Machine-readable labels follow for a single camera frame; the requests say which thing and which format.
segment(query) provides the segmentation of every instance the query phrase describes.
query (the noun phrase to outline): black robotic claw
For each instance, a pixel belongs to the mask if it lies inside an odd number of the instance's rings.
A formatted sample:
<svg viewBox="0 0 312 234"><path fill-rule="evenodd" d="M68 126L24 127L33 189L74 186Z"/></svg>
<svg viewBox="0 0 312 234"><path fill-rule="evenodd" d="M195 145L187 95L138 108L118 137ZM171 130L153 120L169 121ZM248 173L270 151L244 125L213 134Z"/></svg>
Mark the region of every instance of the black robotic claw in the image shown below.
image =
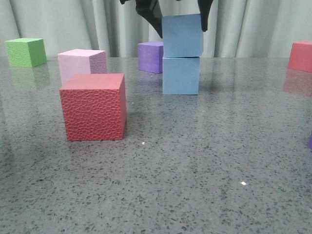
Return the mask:
<svg viewBox="0 0 312 234"><path fill-rule="evenodd" d="M129 0L120 0L121 4L124 4L126 1ZM203 32L206 32L208 28L209 11L213 0L197 0L197 2L201 16L201 28ZM136 12L144 17L162 38L162 14L158 0L136 0Z"/></svg>

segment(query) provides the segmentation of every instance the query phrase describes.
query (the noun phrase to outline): green cube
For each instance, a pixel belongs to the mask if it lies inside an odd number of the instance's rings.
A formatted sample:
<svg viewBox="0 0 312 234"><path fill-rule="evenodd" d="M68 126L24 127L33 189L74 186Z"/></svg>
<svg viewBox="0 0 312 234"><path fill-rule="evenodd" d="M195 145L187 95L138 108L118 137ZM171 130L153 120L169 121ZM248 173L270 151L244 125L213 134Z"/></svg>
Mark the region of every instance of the green cube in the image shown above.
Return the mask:
<svg viewBox="0 0 312 234"><path fill-rule="evenodd" d="M12 67L36 67L47 62L43 39L7 40L5 46Z"/></svg>

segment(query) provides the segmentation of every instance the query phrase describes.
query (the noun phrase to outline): purple cube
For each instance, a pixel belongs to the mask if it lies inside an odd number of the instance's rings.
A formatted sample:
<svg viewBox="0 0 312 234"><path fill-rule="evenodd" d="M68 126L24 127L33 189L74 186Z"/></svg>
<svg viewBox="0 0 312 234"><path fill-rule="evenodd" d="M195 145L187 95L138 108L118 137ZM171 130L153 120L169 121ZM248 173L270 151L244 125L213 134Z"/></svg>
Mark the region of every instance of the purple cube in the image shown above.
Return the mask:
<svg viewBox="0 0 312 234"><path fill-rule="evenodd" d="M138 69L146 72L162 73L164 43L150 41L137 45Z"/></svg>

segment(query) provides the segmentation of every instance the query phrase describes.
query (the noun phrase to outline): stacked blue cubes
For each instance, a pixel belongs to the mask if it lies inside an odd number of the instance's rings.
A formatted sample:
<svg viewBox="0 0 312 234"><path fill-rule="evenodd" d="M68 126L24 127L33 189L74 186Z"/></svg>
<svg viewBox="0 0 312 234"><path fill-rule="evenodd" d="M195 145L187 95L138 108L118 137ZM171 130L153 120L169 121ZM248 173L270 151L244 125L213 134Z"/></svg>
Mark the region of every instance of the stacked blue cubes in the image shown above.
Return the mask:
<svg viewBox="0 0 312 234"><path fill-rule="evenodd" d="M203 52L200 14L163 17L163 93L197 95Z"/></svg>

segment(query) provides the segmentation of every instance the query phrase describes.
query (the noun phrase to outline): pink cube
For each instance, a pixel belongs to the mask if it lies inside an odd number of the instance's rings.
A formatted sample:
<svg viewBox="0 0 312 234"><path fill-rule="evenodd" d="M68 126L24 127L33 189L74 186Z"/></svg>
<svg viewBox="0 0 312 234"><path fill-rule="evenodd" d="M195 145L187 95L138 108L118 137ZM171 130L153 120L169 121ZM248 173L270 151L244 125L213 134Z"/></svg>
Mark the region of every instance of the pink cube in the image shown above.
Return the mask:
<svg viewBox="0 0 312 234"><path fill-rule="evenodd" d="M107 73L106 52L75 49L58 54L62 85L76 74Z"/></svg>
<svg viewBox="0 0 312 234"><path fill-rule="evenodd" d="M299 41L292 44L288 67L312 72L312 41Z"/></svg>
<svg viewBox="0 0 312 234"><path fill-rule="evenodd" d="M60 90L67 140L119 140L126 122L124 74L78 74Z"/></svg>

